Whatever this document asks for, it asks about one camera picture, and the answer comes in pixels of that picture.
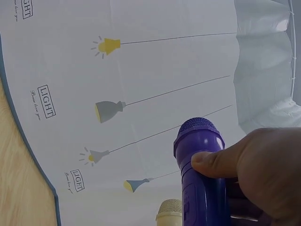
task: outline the gold microphone grille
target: gold microphone grille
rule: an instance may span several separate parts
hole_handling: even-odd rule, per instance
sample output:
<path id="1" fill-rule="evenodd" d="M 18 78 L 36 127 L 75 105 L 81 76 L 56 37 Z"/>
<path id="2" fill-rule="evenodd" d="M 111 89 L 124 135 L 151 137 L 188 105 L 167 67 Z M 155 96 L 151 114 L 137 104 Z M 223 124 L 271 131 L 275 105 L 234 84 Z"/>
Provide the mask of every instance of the gold microphone grille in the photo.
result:
<path id="1" fill-rule="evenodd" d="M 158 214 L 166 212 L 182 213 L 182 201 L 178 199 L 167 199 L 162 202 Z"/>

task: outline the gray lamp illustration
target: gray lamp illustration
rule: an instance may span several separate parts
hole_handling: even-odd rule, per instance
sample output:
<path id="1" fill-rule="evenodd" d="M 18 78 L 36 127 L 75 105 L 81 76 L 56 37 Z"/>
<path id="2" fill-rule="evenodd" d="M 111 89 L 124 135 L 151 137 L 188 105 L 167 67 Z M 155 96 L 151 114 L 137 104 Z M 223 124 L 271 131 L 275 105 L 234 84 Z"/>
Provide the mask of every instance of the gray lamp illustration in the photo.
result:
<path id="1" fill-rule="evenodd" d="M 102 101 L 95 104 L 95 113 L 100 123 L 104 123 L 113 118 L 117 112 L 122 112 L 126 107 L 125 102 Z"/>
<path id="2" fill-rule="evenodd" d="M 95 164 L 98 163 L 103 157 L 110 154 L 109 151 L 97 152 L 97 151 L 93 151 L 93 150 L 88 150 L 86 147 L 85 147 L 85 151 L 86 151 L 86 153 L 80 153 L 80 155 L 84 156 L 84 158 L 80 159 L 79 161 L 86 160 L 85 165 L 91 163 L 91 166 L 94 166 L 94 163 Z"/>

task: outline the microphone grille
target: microphone grille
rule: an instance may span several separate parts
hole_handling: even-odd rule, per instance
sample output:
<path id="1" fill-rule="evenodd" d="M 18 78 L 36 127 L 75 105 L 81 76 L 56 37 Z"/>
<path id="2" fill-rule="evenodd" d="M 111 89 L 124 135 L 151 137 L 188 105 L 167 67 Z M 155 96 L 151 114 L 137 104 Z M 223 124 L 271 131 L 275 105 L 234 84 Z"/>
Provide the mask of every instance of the microphone grille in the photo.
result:
<path id="1" fill-rule="evenodd" d="M 179 129 L 179 133 L 182 133 L 183 131 L 185 131 L 191 127 L 194 127 L 194 126 L 208 126 L 212 129 L 216 130 L 216 127 L 208 119 L 198 117 L 198 118 L 189 119 L 186 122 L 184 122 L 184 124 Z"/>
<path id="2" fill-rule="evenodd" d="M 182 201 L 179 199 L 167 199 L 163 201 L 158 214 L 166 212 L 182 213 Z"/>

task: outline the fingernail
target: fingernail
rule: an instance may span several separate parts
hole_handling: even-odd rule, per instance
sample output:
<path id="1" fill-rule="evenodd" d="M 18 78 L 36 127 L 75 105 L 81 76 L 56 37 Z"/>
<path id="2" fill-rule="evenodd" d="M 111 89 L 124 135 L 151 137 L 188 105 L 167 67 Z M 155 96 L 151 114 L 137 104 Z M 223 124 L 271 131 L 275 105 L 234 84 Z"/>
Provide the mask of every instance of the fingernail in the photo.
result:
<path id="1" fill-rule="evenodd" d="M 210 154 L 211 154 L 210 152 L 198 152 L 198 153 L 195 153 L 191 157 L 191 162 L 193 162 L 193 163 L 201 163 Z"/>

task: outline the gold microphone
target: gold microphone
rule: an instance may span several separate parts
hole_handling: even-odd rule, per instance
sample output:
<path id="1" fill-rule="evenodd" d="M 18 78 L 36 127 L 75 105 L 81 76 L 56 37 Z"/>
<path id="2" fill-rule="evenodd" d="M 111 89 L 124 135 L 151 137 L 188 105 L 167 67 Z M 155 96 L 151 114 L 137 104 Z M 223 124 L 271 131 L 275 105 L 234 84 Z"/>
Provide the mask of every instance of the gold microphone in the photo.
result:
<path id="1" fill-rule="evenodd" d="M 163 201 L 156 222 L 157 226 L 182 226 L 182 201 L 178 199 Z"/>

